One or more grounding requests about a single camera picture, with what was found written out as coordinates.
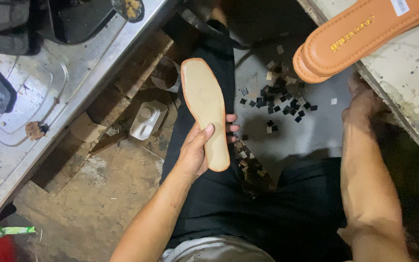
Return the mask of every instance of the barcode sticker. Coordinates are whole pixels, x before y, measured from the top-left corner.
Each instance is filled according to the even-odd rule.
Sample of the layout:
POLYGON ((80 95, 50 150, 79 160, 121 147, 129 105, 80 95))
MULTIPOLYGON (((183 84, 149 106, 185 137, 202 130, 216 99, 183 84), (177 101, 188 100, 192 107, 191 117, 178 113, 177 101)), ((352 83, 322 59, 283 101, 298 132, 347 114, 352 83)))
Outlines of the barcode sticker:
POLYGON ((405 0, 391 0, 391 3, 394 7, 394 10, 397 16, 401 16, 405 14, 406 12, 410 11, 410 8, 408 8, 408 5, 407 5, 407 1, 405 0))

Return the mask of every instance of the hand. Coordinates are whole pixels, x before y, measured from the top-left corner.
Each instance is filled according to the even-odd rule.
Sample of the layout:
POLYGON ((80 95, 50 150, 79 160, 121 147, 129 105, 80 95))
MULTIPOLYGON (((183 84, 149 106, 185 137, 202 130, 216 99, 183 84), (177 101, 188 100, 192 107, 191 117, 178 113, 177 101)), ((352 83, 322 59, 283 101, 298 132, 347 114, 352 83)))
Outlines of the hand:
MULTIPOLYGON (((226 115, 226 132, 235 132, 240 129, 237 124, 230 124, 236 121, 236 114, 226 115)), ((187 175, 193 179, 198 178, 208 170, 208 163, 205 158, 204 145, 214 134, 214 125, 210 123, 206 128, 200 130, 200 126, 195 121, 192 129, 190 129, 187 138, 183 142, 179 159, 177 160, 174 169, 183 175, 187 175)), ((227 136, 228 143, 234 143, 236 138, 234 136, 227 136)))
POLYGON ((368 122, 376 113, 382 111, 383 100, 371 89, 368 83, 355 72, 349 78, 349 91, 352 101, 348 108, 342 112, 342 120, 368 122))

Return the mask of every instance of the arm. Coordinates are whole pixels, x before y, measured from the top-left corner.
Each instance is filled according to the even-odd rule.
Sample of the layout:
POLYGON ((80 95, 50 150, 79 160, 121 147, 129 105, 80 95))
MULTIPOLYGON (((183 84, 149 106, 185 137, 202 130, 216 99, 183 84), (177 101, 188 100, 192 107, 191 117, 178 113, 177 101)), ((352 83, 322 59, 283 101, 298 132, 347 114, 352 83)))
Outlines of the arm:
POLYGON ((342 114, 342 202, 354 261, 409 262, 399 198, 371 129, 381 104, 362 90, 342 114))
MULTIPOLYGON (((236 115, 227 115, 226 121, 232 122, 236 118, 236 115)), ((226 125, 227 131, 238 129, 237 125, 226 125)), ((195 123, 183 143, 176 165, 132 219, 110 262, 155 262, 159 259, 171 238, 192 183, 208 169, 203 146, 213 133, 213 124, 200 130, 195 123)), ((228 142, 234 141, 235 137, 228 137, 228 142)))

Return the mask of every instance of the white plastic bottle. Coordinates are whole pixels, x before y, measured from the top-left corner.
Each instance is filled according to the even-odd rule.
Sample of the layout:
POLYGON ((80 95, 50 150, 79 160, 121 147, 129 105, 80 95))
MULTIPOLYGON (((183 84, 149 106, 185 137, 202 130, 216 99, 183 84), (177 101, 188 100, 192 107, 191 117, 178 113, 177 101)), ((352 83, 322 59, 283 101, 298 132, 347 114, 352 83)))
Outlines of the white plastic bottle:
POLYGON ((149 138, 158 131, 167 111, 168 107, 156 100, 142 103, 130 127, 130 135, 140 140, 149 138))

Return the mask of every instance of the beige insole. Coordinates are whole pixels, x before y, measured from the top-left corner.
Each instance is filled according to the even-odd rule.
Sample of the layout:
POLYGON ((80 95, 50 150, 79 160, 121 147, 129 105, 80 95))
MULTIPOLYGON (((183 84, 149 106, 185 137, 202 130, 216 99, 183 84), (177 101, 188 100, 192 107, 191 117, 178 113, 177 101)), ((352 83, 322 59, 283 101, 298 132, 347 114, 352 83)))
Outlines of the beige insole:
POLYGON ((220 172, 229 167, 224 98, 213 72, 201 58, 191 58, 182 63, 182 87, 185 101, 200 128, 209 123, 215 126, 213 136, 205 145, 206 158, 211 170, 220 172))

